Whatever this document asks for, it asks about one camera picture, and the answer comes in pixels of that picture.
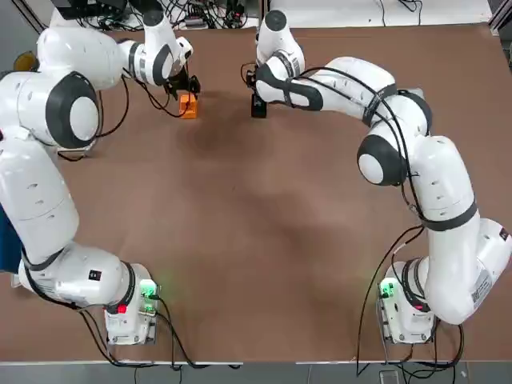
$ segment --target floor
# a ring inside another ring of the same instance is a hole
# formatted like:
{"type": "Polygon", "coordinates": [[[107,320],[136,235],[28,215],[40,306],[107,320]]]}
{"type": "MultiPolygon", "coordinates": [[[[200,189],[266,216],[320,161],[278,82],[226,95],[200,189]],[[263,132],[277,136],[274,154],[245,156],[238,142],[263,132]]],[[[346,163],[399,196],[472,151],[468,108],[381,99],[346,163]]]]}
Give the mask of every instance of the floor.
{"type": "MultiPolygon", "coordinates": [[[[212,366],[204,370],[185,368],[182,372],[183,384],[377,384],[379,373],[392,370],[380,364],[371,365],[359,378],[355,377],[353,364],[338,365],[295,365],[286,364],[245,364],[239,370],[227,366],[212,366]]],[[[406,369],[415,370],[415,364],[406,365],[406,369]]],[[[2,384],[89,384],[92,382],[109,384],[179,384],[180,373],[173,372],[167,366],[139,369],[137,381],[132,368],[115,368],[108,364],[67,364],[36,366],[0,366],[2,384]]],[[[456,369],[458,384],[484,384],[492,377],[492,383],[512,383],[512,364],[502,362],[461,363],[456,369]]],[[[437,373],[429,383],[451,383],[452,370],[437,373]]],[[[399,383],[406,384],[399,375],[399,383]]]]}

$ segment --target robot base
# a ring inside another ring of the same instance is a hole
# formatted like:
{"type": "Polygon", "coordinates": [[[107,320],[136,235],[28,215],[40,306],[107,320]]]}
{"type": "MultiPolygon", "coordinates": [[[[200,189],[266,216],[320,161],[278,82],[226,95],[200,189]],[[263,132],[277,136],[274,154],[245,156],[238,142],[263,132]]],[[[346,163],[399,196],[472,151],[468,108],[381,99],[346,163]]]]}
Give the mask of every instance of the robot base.
{"type": "Polygon", "coordinates": [[[105,310],[105,325],[109,344],[135,345],[154,342],[156,335],[156,307],[151,312],[144,311],[146,299],[142,296],[141,281],[151,281],[148,270],[141,264],[131,264],[136,282],[135,292],[124,314],[109,314],[105,310]]]}
{"type": "MultiPolygon", "coordinates": [[[[398,276],[402,275],[404,265],[404,262],[394,264],[398,276]]],[[[409,304],[391,267],[378,285],[378,316],[384,341],[417,344],[430,340],[434,314],[421,312],[409,304]]]]}

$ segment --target blue cloth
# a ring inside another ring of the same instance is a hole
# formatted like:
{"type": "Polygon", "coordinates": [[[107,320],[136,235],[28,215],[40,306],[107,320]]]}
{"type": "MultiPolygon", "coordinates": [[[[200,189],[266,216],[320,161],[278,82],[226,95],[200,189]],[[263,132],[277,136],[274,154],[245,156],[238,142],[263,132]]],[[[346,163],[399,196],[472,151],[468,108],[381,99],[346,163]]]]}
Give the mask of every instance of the blue cloth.
{"type": "Polygon", "coordinates": [[[0,270],[17,274],[21,259],[22,241],[0,206],[0,270]]]}

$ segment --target cable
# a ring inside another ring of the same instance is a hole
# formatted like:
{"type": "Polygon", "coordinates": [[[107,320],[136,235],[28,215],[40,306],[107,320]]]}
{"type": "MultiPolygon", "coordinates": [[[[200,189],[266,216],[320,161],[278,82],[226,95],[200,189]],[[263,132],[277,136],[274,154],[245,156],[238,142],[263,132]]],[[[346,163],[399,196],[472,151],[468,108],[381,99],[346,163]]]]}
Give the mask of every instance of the cable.
{"type": "Polygon", "coordinates": [[[64,154],[61,154],[60,152],[57,152],[57,155],[60,157],[60,158],[63,158],[64,160],[66,160],[67,162],[79,162],[80,160],[82,160],[83,158],[85,158],[86,156],[84,154],[81,154],[80,156],[78,156],[77,158],[68,158],[67,156],[65,156],[64,154]]]}
{"type": "Polygon", "coordinates": [[[311,380],[311,371],[313,369],[313,364],[310,364],[310,366],[308,366],[307,368],[307,380],[306,380],[306,384],[310,384],[310,380],[311,380]]]}
{"type": "Polygon", "coordinates": [[[419,4],[418,25],[420,26],[422,24],[423,1],[422,0],[398,0],[398,1],[405,8],[407,8],[408,11],[411,13],[416,12],[416,10],[418,9],[418,4],[419,4]]]}
{"type": "Polygon", "coordinates": [[[150,102],[151,104],[153,105],[153,107],[155,107],[157,110],[162,110],[163,112],[165,112],[166,114],[168,114],[169,116],[173,117],[173,118],[180,118],[181,116],[185,115],[185,113],[188,111],[189,109],[189,106],[190,106],[190,96],[191,96],[191,92],[190,92],[190,76],[189,76],[189,63],[186,62],[185,63],[185,68],[186,68],[186,76],[187,76],[187,80],[188,80],[188,88],[189,88],[189,101],[186,102],[186,108],[183,112],[181,112],[180,114],[173,114],[171,112],[169,112],[166,107],[167,107],[167,104],[169,102],[169,94],[167,94],[168,96],[168,99],[167,99],[167,103],[163,106],[157,99],[156,97],[150,92],[150,90],[148,89],[147,85],[143,82],[140,82],[139,80],[137,80],[136,78],[133,78],[134,81],[140,85],[141,88],[144,89],[144,91],[146,92],[148,98],[150,99],[150,102]]]}
{"type": "Polygon", "coordinates": [[[382,8],[382,25],[386,26],[386,20],[384,17],[386,16],[386,10],[384,9],[384,4],[382,3],[382,0],[379,0],[381,2],[381,8],[382,8]]]}
{"type": "Polygon", "coordinates": [[[242,78],[242,81],[246,84],[246,86],[249,86],[249,84],[247,84],[247,80],[245,80],[245,78],[243,77],[243,69],[246,67],[246,66],[249,66],[249,65],[256,65],[255,62],[244,62],[241,66],[240,66],[240,77],[242,78]]]}
{"type": "Polygon", "coordinates": [[[93,338],[93,341],[94,341],[94,344],[96,345],[96,347],[98,348],[98,351],[100,352],[100,354],[104,357],[105,360],[107,360],[111,365],[113,366],[118,366],[118,367],[129,367],[129,368],[149,368],[149,367],[152,367],[152,366],[156,366],[156,364],[154,364],[153,362],[150,362],[150,363],[128,363],[128,362],[120,362],[119,360],[117,360],[114,356],[112,356],[110,353],[110,356],[107,355],[108,353],[108,349],[106,348],[106,343],[105,341],[103,341],[101,335],[99,334],[99,338],[101,340],[101,344],[102,346],[105,348],[106,352],[103,351],[102,347],[100,346],[98,340],[97,340],[97,337],[96,335],[94,334],[94,331],[93,329],[91,328],[90,324],[89,324],[89,321],[87,320],[87,317],[85,316],[85,314],[88,314],[91,318],[91,320],[93,321],[93,324],[94,324],[94,327],[96,328],[96,330],[99,332],[99,327],[98,327],[98,323],[96,322],[96,320],[94,319],[94,317],[92,316],[92,314],[90,314],[88,311],[84,310],[84,311],[78,311],[78,313],[80,314],[80,316],[82,316],[82,319],[84,321],[84,323],[86,324],[87,326],[87,329],[89,330],[89,333],[90,335],[92,336],[93,338]]]}
{"type": "MultiPolygon", "coordinates": [[[[360,79],[356,78],[355,76],[353,76],[351,74],[348,74],[347,72],[344,72],[342,70],[337,70],[335,68],[329,68],[329,67],[326,67],[326,66],[309,68],[308,70],[303,71],[299,76],[295,77],[295,79],[305,79],[305,80],[315,81],[315,79],[309,78],[309,77],[307,77],[305,75],[310,73],[310,72],[319,71],[319,70],[325,70],[325,71],[329,71],[329,72],[334,72],[336,74],[340,74],[341,76],[344,76],[346,78],[351,79],[352,81],[354,81],[357,84],[363,86],[365,89],[367,89],[369,92],[371,92],[374,95],[374,97],[378,98],[378,100],[384,105],[384,107],[387,108],[387,110],[389,111],[389,113],[391,115],[391,118],[392,118],[394,124],[397,127],[397,131],[398,131],[398,134],[400,135],[400,139],[402,140],[403,151],[404,151],[404,158],[406,160],[406,170],[407,170],[406,176],[407,176],[407,178],[409,180],[410,189],[411,189],[411,192],[413,194],[414,203],[415,203],[415,206],[408,205],[408,207],[409,208],[415,208],[416,213],[418,214],[420,219],[424,219],[423,212],[422,212],[422,209],[421,209],[420,204],[419,204],[418,196],[416,194],[416,190],[414,188],[414,184],[413,184],[413,181],[412,181],[412,172],[410,170],[410,160],[409,160],[409,153],[408,153],[408,150],[407,150],[406,140],[405,140],[405,137],[404,137],[403,132],[402,132],[402,127],[400,126],[400,123],[398,122],[398,119],[397,119],[396,115],[394,114],[393,110],[391,109],[390,105],[387,103],[387,101],[385,99],[381,99],[380,96],[378,95],[378,93],[375,90],[373,90],[371,87],[369,87],[367,84],[365,84],[363,81],[361,81],[360,79]]],[[[335,88],[330,87],[330,86],[328,86],[326,84],[323,84],[323,83],[321,83],[321,84],[323,86],[325,86],[326,88],[329,88],[330,90],[333,90],[334,92],[336,92],[336,93],[340,94],[341,96],[347,98],[346,95],[344,95],[342,92],[336,90],[335,88]]],[[[380,114],[375,113],[375,115],[380,117],[380,119],[383,120],[388,125],[388,127],[391,129],[391,132],[394,134],[394,136],[396,138],[396,135],[394,133],[394,130],[393,130],[390,122],[387,119],[384,119],[384,117],[381,116],[380,114]]],[[[398,154],[399,154],[399,157],[401,158],[400,145],[398,144],[398,142],[397,142],[397,145],[398,145],[398,154]]]]}
{"type": "MultiPolygon", "coordinates": [[[[307,77],[307,76],[297,76],[296,79],[302,79],[302,80],[307,80],[307,81],[310,81],[310,82],[314,82],[315,84],[318,84],[319,86],[323,86],[325,88],[327,88],[328,90],[332,90],[333,92],[335,92],[336,94],[339,94],[340,96],[343,96],[344,98],[347,98],[348,100],[350,100],[350,97],[345,95],[343,92],[333,88],[332,86],[329,86],[327,84],[324,84],[323,82],[320,82],[319,80],[316,80],[314,78],[310,78],[310,77],[307,77]]],[[[390,122],[384,118],[379,112],[375,112],[375,115],[380,118],[382,121],[384,121],[385,124],[388,125],[388,127],[390,128],[390,131],[392,133],[392,135],[394,136],[394,140],[396,141],[396,144],[397,144],[397,149],[398,149],[398,157],[399,158],[402,158],[402,149],[400,147],[400,142],[398,140],[398,136],[396,134],[396,132],[394,132],[394,129],[392,127],[392,125],[390,124],[390,122]]],[[[402,168],[402,162],[400,162],[400,174],[403,173],[404,169],[402,168]]],[[[408,207],[411,207],[411,204],[409,203],[409,200],[407,199],[406,197],[406,192],[405,192],[405,187],[403,185],[403,183],[401,183],[401,190],[402,190],[402,196],[403,196],[403,199],[404,199],[404,202],[407,204],[408,207]]]]}
{"type": "Polygon", "coordinates": [[[357,353],[356,353],[356,377],[358,377],[368,367],[368,365],[366,365],[361,371],[359,371],[359,356],[360,356],[360,349],[361,349],[362,320],[363,320],[364,313],[365,313],[366,302],[368,301],[368,296],[370,295],[370,291],[371,291],[371,288],[372,288],[374,281],[377,277],[377,274],[380,271],[382,264],[384,264],[384,261],[388,258],[391,251],[396,247],[396,245],[400,242],[400,240],[402,240],[402,238],[409,232],[411,232],[413,230],[418,230],[420,228],[422,228],[422,226],[413,226],[413,227],[409,228],[408,230],[405,230],[400,236],[398,236],[398,238],[395,240],[393,245],[389,248],[389,250],[386,252],[386,254],[384,254],[384,257],[378,264],[377,269],[375,270],[374,275],[372,276],[372,278],[370,280],[370,284],[368,285],[368,290],[366,291],[365,298],[362,302],[361,316],[359,317],[358,348],[357,348],[357,353]]]}
{"type": "Polygon", "coordinates": [[[119,127],[124,123],[125,121],[125,118],[126,118],[126,115],[128,114],[128,109],[130,108],[130,92],[128,91],[128,85],[126,84],[126,78],[124,75],[121,75],[121,80],[122,80],[122,84],[124,85],[125,87],[125,95],[126,95],[126,106],[125,106],[125,111],[124,113],[122,114],[122,117],[121,117],[121,120],[119,120],[119,122],[115,125],[114,128],[112,128],[111,130],[109,130],[108,132],[105,132],[105,133],[101,133],[101,134],[97,134],[96,137],[97,138],[104,138],[106,136],[109,136],[111,135],[113,132],[115,132],[116,130],[119,129],[119,127]]]}
{"type": "Polygon", "coordinates": [[[201,370],[201,369],[204,369],[204,368],[207,368],[208,366],[210,366],[210,365],[196,364],[195,362],[192,362],[192,360],[190,360],[189,355],[185,352],[185,348],[183,347],[182,341],[180,340],[180,338],[178,336],[178,333],[176,332],[176,329],[174,328],[173,323],[170,320],[169,307],[167,306],[166,302],[162,298],[160,298],[160,297],[154,297],[154,298],[163,304],[163,307],[164,307],[164,309],[166,311],[167,317],[165,317],[160,312],[157,312],[157,316],[162,318],[167,323],[167,325],[169,326],[169,329],[170,329],[170,332],[171,332],[171,336],[178,343],[179,349],[182,352],[183,357],[185,358],[185,361],[187,362],[187,364],[190,367],[194,368],[195,370],[201,370]]]}

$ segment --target black cable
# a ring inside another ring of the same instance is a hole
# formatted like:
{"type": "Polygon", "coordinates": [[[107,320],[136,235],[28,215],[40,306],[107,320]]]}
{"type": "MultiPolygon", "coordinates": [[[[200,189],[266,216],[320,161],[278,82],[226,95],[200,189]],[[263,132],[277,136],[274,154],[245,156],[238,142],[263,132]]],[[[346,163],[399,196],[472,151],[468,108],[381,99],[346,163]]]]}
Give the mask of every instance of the black cable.
{"type": "Polygon", "coordinates": [[[365,313],[366,302],[368,301],[368,296],[370,296],[370,291],[373,287],[373,284],[375,282],[377,274],[380,271],[382,264],[384,264],[384,261],[388,258],[388,256],[393,251],[393,249],[397,246],[397,244],[400,242],[400,240],[402,240],[402,238],[409,232],[411,232],[413,230],[419,230],[420,228],[422,228],[422,226],[413,226],[413,227],[409,228],[408,230],[405,230],[400,236],[398,236],[398,238],[394,241],[393,245],[389,248],[389,250],[386,252],[384,257],[378,264],[377,269],[375,270],[374,275],[372,276],[372,278],[370,280],[370,284],[368,285],[368,290],[366,291],[365,298],[362,302],[361,316],[359,317],[358,348],[357,348],[357,353],[356,353],[356,377],[358,377],[362,373],[362,371],[359,371],[359,356],[360,356],[360,349],[361,349],[362,320],[363,320],[364,313],[365,313]]]}
{"type": "MultiPolygon", "coordinates": [[[[410,160],[409,160],[409,153],[408,153],[408,150],[407,150],[407,145],[406,145],[406,140],[405,140],[405,137],[403,135],[403,132],[402,132],[402,127],[400,126],[400,123],[398,122],[398,119],[396,117],[396,115],[394,114],[393,110],[391,109],[390,105],[387,103],[387,101],[385,99],[380,99],[378,93],[373,90],[371,87],[369,87],[367,84],[365,84],[363,81],[361,81],[360,79],[356,78],[355,76],[351,75],[351,74],[348,74],[347,72],[344,72],[342,70],[337,70],[335,68],[329,68],[327,66],[322,66],[322,67],[313,67],[313,68],[309,68],[308,70],[305,70],[303,71],[299,76],[297,76],[295,79],[299,79],[299,78],[302,78],[302,79],[308,79],[308,80],[311,80],[313,81],[314,79],[311,79],[307,76],[305,76],[306,74],[310,73],[310,72],[313,72],[313,71],[319,71],[319,70],[325,70],[325,71],[329,71],[329,72],[334,72],[336,74],[340,74],[341,76],[344,76],[346,78],[349,78],[351,79],[352,81],[356,82],[357,84],[363,86],[365,89],[367,89],[369,92],[371,92],[374,97],[378,98],[378,100],[380,100],[380,102],[384,105],[385,108],[387,108],[387,110],[389,111],[390,115],[391,115],[391,118],[393,119],[394,121],[394,124],[396,125],[397,127],[397,131],[398,131],[398,134],[400,135],[400,139],[402,140],[402,146],[403,146],[403,151],[404,151],[404,158],[406,160],[406,176],[409,180],[409,184],[410,184],[410,189],[411,189],[411,192],[412,192],[412,195],[413,195],[413,198],[414,198],[414,203],[415,203],[415,206],[413,206],[415,209],[416,209],[416,213],[418,214],[418,216],[420,217],[420,219],[424,219],[424,216],[423,216],[423,212],[422,212],[422,209],[420,207],[420,204],[419,204],[419,200],[418,200],[418,196],[416,194],[416,190],[414,188],[414,184],[413,184],[413,181],[412,181],[412,172],[410,170],[410,160]]],[[[327,85],[323,84],[325,87],[331,89],[331,90],[334,90],[334,88],[332,87],[328,87],[327,85]]],[[[344,97],[347,97],[346,95],[344,95],[343,93],[339,92],[338,90],[335,90],[335,92],[337,91],[337,93],[339,93],[340,95],[344,96],[344,97]]],[[[387,122],[388,123],[388,126],[390,127],[391,129],[391,132],[394,133],[394,130],[392,129],[391,125],[389,124],[389,122],[387,121],[387,119],[384,119],[381,115],[377,114],[376,115],[378,117],[380,117],[380,119],[382,119],[384,122],[387,122]]],[[[400,155],[400,145],[398,145],[398,153],[400,155]]]]}
{"type": "Polygon", "coordinates": [[[122,84],[125,87],[125,95],[126,95],[125,111],[122,114],[121,120],[119,120],[119,122],[115,125],[114,128],[112,128],[108,132],[97,134],[96,135],[97,138],[104,138],[104,137],[109,136],[110,134],[114,133],[116,130],[118,130],[119,127],[124,123],[126,115],[128,114],[128,109],[130,108],[130,92],[128,91],[128,85],[126,84],[126,78],[124,75],[121,75],[121,80],[122,80],[122,84]]]}
{"type": "MultiPolygon", "coordinates": [[[[297,76],[296,79],[302,79],[302,80],[307,80],[307,81],[310,81],[310,82],[314,82],[315,84],[319,85],[319,86],[323,86],[325,88],[327,88],[328,90],[332,90],[333,92],[335,92],[336,94],[339,94],[340,96],[343,96],[344,98],[350,100],[350,97],[345,95],[343,92],[341,92],[340,90],[337,90],[336,88],[332,87],[332,86],[329,86],[327,84],[324,84],[323,82],[320,82],[319,80],[317,79],[314,79],[314,78],[310,78],[310,77],[307,77],[307,76],[297,76]]],[[[375,112],[375,115],[381,119],[381,121],[383,121],[385,124],[388,125],[388,127],[390,128],[390,131],[392,133],[392,135],[394,136],[394,140],[397,144],[397,149],[398,149],[398,158],[402,158],[402,149],[400,147],[400,141],[398,140],[398,136],[396,134],[396,132],[394,131],[392,125],[390,124],[390,122],[384,118],[379,112],[375,112]]],[[[404,169],[402,168],[402,162],[400,162],[400,174],[403,173],[404,169]]],[[[401,183],[400,185],[400,188],[402,190],[402,196],[403,196],[403,199],[404,199],[404,202],[407,204],[408,207],[411,207],[410,203],[409,203],[409,200],[407,199],[407,196],[406,196],[406,192],[405,192],[405,187],[403,185],[404,183],[401,183]]]]}
{"type": "Polygon", "coordinates": [[[215,13],[213,5],[211,7],[211,11],[214,13],[213,16],[211,16],[211,14],[210,14],[210,7],[206,8],[206,12],[208,12],[208,15],[210,15],[210,17],[214,20],[214,23],[217,23],[218,26],[220,26],[223,29],[224,25],[226,24],[226,18],[219,14],[218,6],[217,6],[217,13],[215,13]]]}
{"type": "Polygon", "coordinates": [[[79,162],[80,160],[82,160],[83,158],[85,158],[86,156],[84,154],[81,154],[80,156],[78,156],[77,158],[68,158],[67,156],[65,156],[64,154],[61,154],[60,152],[57,152],[57,155],[60,157],[60,158],[63,158],[64,160],[66,160],[67,162],[79,162]]]}
{"type": "MultiPolygon", "coordinates": [[[[94,319],[94,317],[86,310],[84,311],[78,311],[78,313],[80,314],[80,316],[82,316],[82,319],[84,321],[84,323],[86,324],[87,326],[87,329],[89,330],[89,333],[90,335],[92,336],[93,338],[93,341],[94,341],[94,344],[96,345],[96,347],[98,348],[98,351],[100,352],[100,354],[102,354],[102,356],[104,357],[105,360],[107,360],[111,365],[113,366],[117,366],[117,367],[129,367],[129,368],[150,368],[152,366],[156,366],[156,364],[150,362],[150,363],[128,363],[128,362],[120,362],[119,360],[117,360],[116,358],[114,358],[114,356],[108,356],[106,354],[105,351],[103,351],[102,347],[99,345],[99,342],[97,340],[97,337],[96,335],[94,334],[94,331],[93,329],[91,328],[90,324],[89,324],[89,321],[87,320],[87,317],[84,315],[84,312],[85,313],[88,313],[88,315],[90,316],[91,320],[93,321],[94,325],[95,325],[95,328],[98,330],[99,332],[99,327],[98,327],[98,323],[96,322],[96,319],[94,319]]],[[[106,348],[106,344],[105,342],[102,340],[101,341],[102,345],[104,346],[105,350],[108,352],[108,349],[106,348]]]]}
{"type": "Polygon", "coordinates": [[[432,362],[419,362],[422,366],[428,366],[429,368],[435,368],[436,370],[447,370],[449,368],[455,367],[458,362],[460,362],[462,358],[462,354],[464,352],[464,328],[462,325],[458,325],[458,335],[459,335],[459,344],[457,354],[451,362],[439,362],[437,364],[433,364],[432,362]]]}
{"type": "Polygon", "coordinates": [[[173,117],[173,118],[180,118],[181,116],[185,115],[185,113],[188,111],[189,109],[189,106],[190,106],[190,96],[192,95],[192,93],[190,92],[190,76],[189,76],[189,63],[186,62],[185,63],[185,68],[186,68],[186,76],[187,76],[187,79],[188,79],[188,88],[189,88],[189,100],[188,102],[186,102],[186,108],[183,112],[181,112],[180,114],[173,114],[172,112],[169,112],[167,109],[166,109],[166,106],[167,106],[167,103],[165,104],[165,106],[163,106],[157,99],[156,97],[150,92],[150,90],[148,89],[147,85],[143,82],[140,82],[139,80],[137,80],[136,78],[133,78],[134,81],[140,85],[141,88],[144,89],[144,91],[146,92],[148,98],[150,99],[150,102],[151,104],[153,105],[153,107],[155,107],[156,109],[158,110],[162,110],[163,112],[165,112],[166,114],[168,114],[169,116],[173,117]]]}
{"type": "Polygon", "coordinates": [[[384,9],[384,4],[382,3],[382,0],[379,0],[381,2],[381,8],[382,8],[382,25],[386,26],[386,20],[384,17],[386,16],[386,10],[384,9]]]}
{"type": "Polygon", "coordinates": [[[419,4],[419,13],[418,13],[418,25],[422,24],[422,10],[423,10],[423,1],[422,0],[398,0],[400,4],[402,4],[405,8],[408,9],[409,12],[414,13],[418,10],[419,4]]]}
{"type": "Polygon", "coordinates": [[[185,361],[187,362],[187,364],[194,368],[195,370],[201,370],[203,368],[207,368],[209,365],[202,365],[202,364],[196,364],[195,362],[193,362],[189,355],[186,353],[185,351],[185,348],[183,347],[183,344],[182,344],[182,341],[181,339],[179,338],[178,336],[178,333],[176,332],[176,329],[174,328],[173,326],[173,323],[172,321],[170,320],[170,312],[169,312],[169,307],[167,306],[166,302],[160,298],[160,297],[156,297],[156,300],[158,300],[159,302],[161,302],[164,306],[164,309],[166,311],[166,315],[167,317],[165,317],[163,314],[161,314],[160,312],[157,312],[157,316],[159,316],[160,318],[162,318],[166,323],[167,325],[169,326],[169,329],[170,329],[170,332],[171,332],[171,335],[172,337],[176,340],[176,342],[178,343],[178,346],[179,346],[179,349],[180,351],[182,352],[183,354],[183,357],[185,358],[185,361]]]}
{"type": "Polygon", "coordinates": [[[243,77],[243,69],[246,67],[246,66],[249,66],[249,65],[256,65],[255,62],[244,62],[241,66],[240,66],[240,77],[242,78],[242,81],[246,84],[246,86],[249,86],[249,84],[247,84],[247,80],[243,77]]]}

